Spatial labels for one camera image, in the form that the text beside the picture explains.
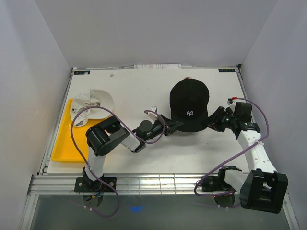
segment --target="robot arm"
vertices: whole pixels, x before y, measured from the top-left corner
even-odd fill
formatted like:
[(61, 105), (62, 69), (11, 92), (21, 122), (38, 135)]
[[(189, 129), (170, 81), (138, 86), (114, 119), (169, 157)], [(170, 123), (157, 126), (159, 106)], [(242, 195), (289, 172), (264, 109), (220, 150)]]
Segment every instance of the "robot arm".
[[(251, 122), (250, 115), (251, 104), (229, 99), (228, 108), (219, 107), (209, 117), (208, 127), (218, 132), (231, 129), (242, 149), (246, 149), (261, 138), (260, 129)], [(236, 167), (223, 167), (219, 179), (239, 193), (243, 208), (279, 213), (288, 186), (286, 175), (277, 172), (262, 143), (247, 151), (245, 157), (250, 170), (248, 176)]]
[(125, 127), (123, 127), (115, 116), (112, 116), (88, 129), (86, 136), (87, 144), (89, 146), (89, 166), (84, 167), (82, 174), (83, 183), (87, 185), (89, 190), (94, 191), (97, 188), (97, 180), (91, 174), (90, 168), (98, 178), (102, 178), (106, 155), (117, 145), (122, 144), (131, 152), (137, 153), (146, 147), (145, 142), (148, 140), (151, 140), (162, 133), (165, 136), (170, 136), (176, 132), (178, 127), (183, 125), (182, 122), (173, 121), (163, 115), (159, 115), (159, 117), (151, 115), (150, 117), (154, 120), (154, 123), (149, 120), (142, 121), (140, 125), (133, 130), (135, 135), (131, 134)]

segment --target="black baseball cap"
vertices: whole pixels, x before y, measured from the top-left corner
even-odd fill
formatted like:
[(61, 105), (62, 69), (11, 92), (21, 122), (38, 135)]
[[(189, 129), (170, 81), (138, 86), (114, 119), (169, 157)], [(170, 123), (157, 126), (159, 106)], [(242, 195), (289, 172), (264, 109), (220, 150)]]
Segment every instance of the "black baseball cap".
[(182, 132), (199, 132), (207, 126), (209, 90), (200, 80), (185, 78), (178, 82), (169, 95), (172, 120), (183, 122)]

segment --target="yellow tray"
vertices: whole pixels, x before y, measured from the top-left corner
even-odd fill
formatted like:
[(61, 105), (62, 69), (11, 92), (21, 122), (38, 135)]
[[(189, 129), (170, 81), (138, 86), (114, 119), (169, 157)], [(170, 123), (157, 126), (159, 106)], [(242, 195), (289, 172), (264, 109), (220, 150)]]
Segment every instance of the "yellow tray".
[[(53, 148), (51, 159), (53, 161), (60, 162), (74, 162), (81, 163), (84, 162), (79, 152), (73, 145), (71, 140), (71, 115), (70, 115), (70, 107), (71, 107), (72, 99), (69, 99), (67, 102), (67, 106), (65, 109), (65, 114), (61, 123), (61, 127), (59, 129), (59, 134), (56, 140), (56, 144)], [(104, 119), (93, 120), (89, 119), (87, 124), (82, 127), (73, 127), (73, 137), (76, 140), (78, 147), (84, 156), (88, 159), (88, 145), (86, 143), (86, 131), (96, 125), (97, 123), (103, 121)]]

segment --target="white plastic piece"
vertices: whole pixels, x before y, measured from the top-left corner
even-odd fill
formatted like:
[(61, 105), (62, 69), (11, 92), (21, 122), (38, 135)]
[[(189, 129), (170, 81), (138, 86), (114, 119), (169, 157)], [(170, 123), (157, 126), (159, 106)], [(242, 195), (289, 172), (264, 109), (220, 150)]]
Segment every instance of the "white plastic piece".
[(140, 141), (134, 135), (130, 134), (121, 144), (130, 151), (134, 151), (140, 145)]
[[(242, 149), (246, 149), (255, 142), (258, 142), (260, 138), (260, 133), (257, 133), (256, 131), (241, 131), (238, 137), (238, 142), (242, 146)], [(267, 173), (273, 173), (274, 171), (277, 171), (269, 160), (263, 144), (258, 144), (246, 152), (245, 157), (248, 162), (249, 170), (261, 169), (263, 172)]]
[[(93, 149), (91, 147), (89, 147), (89, 154), (88, 154), (88, 163), (90, 165), (90, 168), (92, 170), (92, 172), (98, 177), (102, 177), (103, 176), (103, 168), (104, 168), (104, 164), (105, 164), (105, 159), (106, 156), (95, 156), (95, 152), (93, 151)], [(88, 166), (85, 167), (85, 172), (86, 175), (88, 176), (88, 178), (90, 178), (90, 180), (95, 181), (96, 178), (91, 174), (90, 169)]]
[[(150, 109), (153, 112), (158, 112), (158, 108), (156, 106), (152, 106), (152, 108)], [(154, 113), (147, 113), (147, 115), (150, 117), (151, 120), (155, 121), (156, 119), (158, 119), (158, 116)]]
[(258, 141), (258, 140), (256, 140), (256, 142), (257, 142), (259, 145), (264, 146), (264, 143), (263, 143), (262, 141)]
[(235, 102), (229, 103), (229, 101), (227, 101), (227, 104), (229, 105), (228, 107), (231, 108), (232, 112), (235, 112), (236, 103)]
[(231, 185), (238, 193), (246, 180), (246, 176), (239, 170), (226, 170), (225, 182)]

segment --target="label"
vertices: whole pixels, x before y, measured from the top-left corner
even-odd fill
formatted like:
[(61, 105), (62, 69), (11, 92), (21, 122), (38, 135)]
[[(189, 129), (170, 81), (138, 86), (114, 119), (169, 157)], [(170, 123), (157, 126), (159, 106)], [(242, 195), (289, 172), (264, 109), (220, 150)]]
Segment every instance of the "label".
[(219, 69), (220, 73), (235, 73), (235, 69)]
[(74, 71), (74, 75), (85, 75), (85, 74), (90, 74), (90, 71)]

